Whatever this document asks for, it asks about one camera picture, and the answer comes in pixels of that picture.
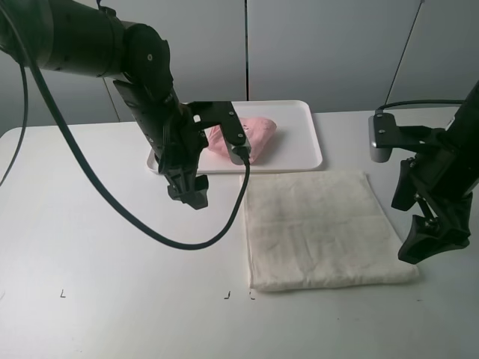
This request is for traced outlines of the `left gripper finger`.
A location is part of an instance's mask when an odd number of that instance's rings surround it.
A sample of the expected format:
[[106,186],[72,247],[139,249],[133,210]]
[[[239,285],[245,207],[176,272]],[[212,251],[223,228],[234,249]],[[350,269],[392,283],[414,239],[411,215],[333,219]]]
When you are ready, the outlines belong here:
[[197,168],[175,168],[166,171],[168,195],[172,200],[180,201],[193,209],[208,207],[207,175],[197,175]]

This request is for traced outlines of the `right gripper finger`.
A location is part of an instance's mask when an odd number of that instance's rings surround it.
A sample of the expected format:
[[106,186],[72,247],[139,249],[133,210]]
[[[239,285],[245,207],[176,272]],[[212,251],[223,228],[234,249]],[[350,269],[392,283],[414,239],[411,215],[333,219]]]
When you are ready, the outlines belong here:
[[462,228],[427,221],[413,215],[409,234],[398,251],[398,259],[409,264],[418,264],[427,258],[469,246],[470,232]]

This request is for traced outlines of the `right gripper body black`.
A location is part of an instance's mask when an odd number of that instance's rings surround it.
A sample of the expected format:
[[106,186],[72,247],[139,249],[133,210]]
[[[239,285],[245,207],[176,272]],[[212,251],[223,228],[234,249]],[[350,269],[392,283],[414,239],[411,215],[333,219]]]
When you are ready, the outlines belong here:
[[401,126],[397,148],[415,156],[400,163],[392,207],[412,208],[421,198],[438,222],[468,232],[472,190],[478,184],[478,132]]

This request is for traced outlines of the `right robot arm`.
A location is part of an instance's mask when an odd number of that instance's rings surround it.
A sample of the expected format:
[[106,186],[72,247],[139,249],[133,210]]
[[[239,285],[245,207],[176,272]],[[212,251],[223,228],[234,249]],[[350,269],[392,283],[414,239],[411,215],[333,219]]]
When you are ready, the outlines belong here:
[[469,245],[473,190],[478,184],[478,88],[474,87],[444,129],[432,129],[425,139],[432,148],[400,163],[392,207],[408,211],[414,205],[409,234],[399,260],[417,264]]

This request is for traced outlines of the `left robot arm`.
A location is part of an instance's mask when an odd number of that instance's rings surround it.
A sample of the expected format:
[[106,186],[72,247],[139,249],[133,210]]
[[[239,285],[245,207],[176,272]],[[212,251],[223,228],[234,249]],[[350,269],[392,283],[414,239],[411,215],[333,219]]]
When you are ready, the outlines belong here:
[[43,70],[112,78],[156,156],[168,195],[207,206],[207,177],[197,175],[202,134],[174,91],[170,47],[149,25],[121,21],[108,7],[76,1],[7,1],[16,22],[1,18],[1,50],[22,61],[14,31],[20,30]]

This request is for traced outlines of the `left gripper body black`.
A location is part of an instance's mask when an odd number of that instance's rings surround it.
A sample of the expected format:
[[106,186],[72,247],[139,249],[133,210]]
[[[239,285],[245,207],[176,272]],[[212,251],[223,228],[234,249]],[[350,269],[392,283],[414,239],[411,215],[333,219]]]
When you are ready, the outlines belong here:
[[113,81],[156,156],[169,183],[194,183],[206,141],[191,129],[193,119],[174,90],[154,97],[144,85]]

